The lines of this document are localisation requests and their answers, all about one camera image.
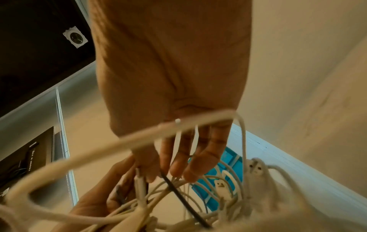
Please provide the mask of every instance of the blue power strip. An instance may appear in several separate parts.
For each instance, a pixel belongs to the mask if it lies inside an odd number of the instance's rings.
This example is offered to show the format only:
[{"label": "blue power strip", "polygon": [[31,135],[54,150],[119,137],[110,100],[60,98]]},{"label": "blue power strip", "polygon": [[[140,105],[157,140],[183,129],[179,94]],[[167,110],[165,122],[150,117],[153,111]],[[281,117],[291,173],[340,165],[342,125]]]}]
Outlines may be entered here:
[{"label": "blue power strip", "polygon": [[[221,160],[224,163],[228,164],[234,170],[234,172],[238,175],[239,179],[242,181],[242,157],[240,157],[238,154],[236,154],[231,149],[226,148],[223,152]],[[219,169],[220,169],[221,172],[222,172],[222,170],[227,170],[226,167],[222,164],[218,164],[218,166],[219,166]],[[211,169],[207,173],[207,175],[216,175],[216,174],[217,174],[217,171],[215,169]],[[230,178],[226,177],[226,180],[230,184],[232,190],[234,190],[234,184],[232,183]],[[198,180],[198,182],[201,183],[207,189],[210,190],[209,186],[202,179]],[[213,179],[209,179],[209,182],[213,186],[215,186]],[[196,188],[192,188],[192,190],[194,190],[194,192],[196,192],[196,194],[199,197],[204,198],[204,201],[206,202],[206,205],[208,206],[208,208],[211,211],[215,211],[215,210],[218,209],[218,202],[216,200],[214,200],[211,196],[209,196],[208,193],[206,191],[204,191],[202,188],[200,188],[199,186],[196,185]]]}]

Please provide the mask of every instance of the hand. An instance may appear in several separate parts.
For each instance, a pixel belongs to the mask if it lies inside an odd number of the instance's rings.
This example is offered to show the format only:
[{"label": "hand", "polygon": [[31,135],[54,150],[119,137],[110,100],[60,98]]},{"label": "hand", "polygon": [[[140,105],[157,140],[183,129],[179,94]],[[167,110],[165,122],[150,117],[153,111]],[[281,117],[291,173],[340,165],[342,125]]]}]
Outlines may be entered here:
[{"label": "hand", "polygon": [[[134,162],[134,157],[130,156],[116,163],[96,186],[80,198],[76,206],[70,211],[70,214],[92,217],[105,217],[109,215],[121,205],[114,190],[121,177],[125,174],[123,182],[118,186],[120,195],[126,198],[126,201],[135,199],[135,191],[130,188],[135,176]],[[113,226],[107,225],[101,231],[107,232]],[[59,224],[53,229],[53,232],[77,232],[86,227],[88,225]]]},{"label": "hand", "polygon": [[[237,109],[246,83],[251,0],[90,0],[97,79],[117,136],[164,121],[216,109]],[[172,165],[174,138],[134,150],[152,182],[160,168],[195,182],[219,161],[231,122],[182,134]]]}]

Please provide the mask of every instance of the black cable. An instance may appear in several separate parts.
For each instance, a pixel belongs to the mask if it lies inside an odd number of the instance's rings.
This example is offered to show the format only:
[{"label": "black cable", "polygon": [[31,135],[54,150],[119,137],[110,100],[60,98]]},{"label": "black cable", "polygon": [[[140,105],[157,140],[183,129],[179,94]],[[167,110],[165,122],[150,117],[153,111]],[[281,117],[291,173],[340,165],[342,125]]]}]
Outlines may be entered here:
[{"label": "black cable", "polygon": [[200,215],[189,205],[189,203],[185,200],[185,198],[181,195],[181,193],[176,189],[176,187],[162,171],[161,176],[167,183],[171,191],[176,194],[177,198],[182,202],[183,206],[190,212],[190,214],[196,219],[196,221],[198,221],[204,228],[212,229],[212,226],[210,226],[202,217],[200,217]]},{"label": "black cable", "polygon": [[196,189],[196,193],[199,195],[199,198],[203,201],[205,206],[205,212],[208,213],[208,205],[205,202],[203,195],[200,193],[199,188],[196,185],[190,184],[193,189]]}]

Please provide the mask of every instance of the baseboard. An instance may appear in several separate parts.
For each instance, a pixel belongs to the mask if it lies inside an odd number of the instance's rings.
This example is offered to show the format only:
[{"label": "baseboard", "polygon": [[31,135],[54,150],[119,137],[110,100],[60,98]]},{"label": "baseboard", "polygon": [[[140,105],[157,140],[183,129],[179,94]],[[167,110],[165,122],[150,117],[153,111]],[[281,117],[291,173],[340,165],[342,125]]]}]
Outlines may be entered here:
[{"label": "baseboard", "polygon": [[[242,155],[241,129],[233,124],[227,146]],[[246,132],[247,158],[258,157],[266,164],[278,165],[298,183],[312,205],[326,215],[367,225],[367,199],[309,167],[291,155]],[[285,184],[280,176],[277,181]]]}]

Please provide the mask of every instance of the glass panel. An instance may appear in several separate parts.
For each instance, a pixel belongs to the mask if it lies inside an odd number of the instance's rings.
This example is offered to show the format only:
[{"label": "glass panel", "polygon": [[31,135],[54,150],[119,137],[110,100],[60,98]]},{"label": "glass panel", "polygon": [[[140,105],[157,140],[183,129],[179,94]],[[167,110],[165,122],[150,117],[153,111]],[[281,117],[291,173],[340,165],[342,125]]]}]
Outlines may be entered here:
[{"label": "glass panel", "polygon": [[[65,158],[67,150],[62,146],[57,106],[57,93],[56,90],[52,90],[0,119],[0,172],[9,170],[7,173],[13,174],[12,168],[1,167],[13,166],[12,163],[15,162],[17,167],[21,167],[20,171],[26,171],[24,172],[26,175],[38,166],[44,166],[43,163],[35,162],[36,157],[42,157],[45,163]],[[12,176],[7,175],[5,181],[7,185],[10,185],[7,180]],[[67,176],[35,191],[32,193],[32,199],[41,206],[67,213],[73,206],[69,191],[72,188]],[[30,222],[30,231],[50,231],[55,224],[57,222]],[[0,224],[0,231],[7,231],[3,227],[4,225]]]}]

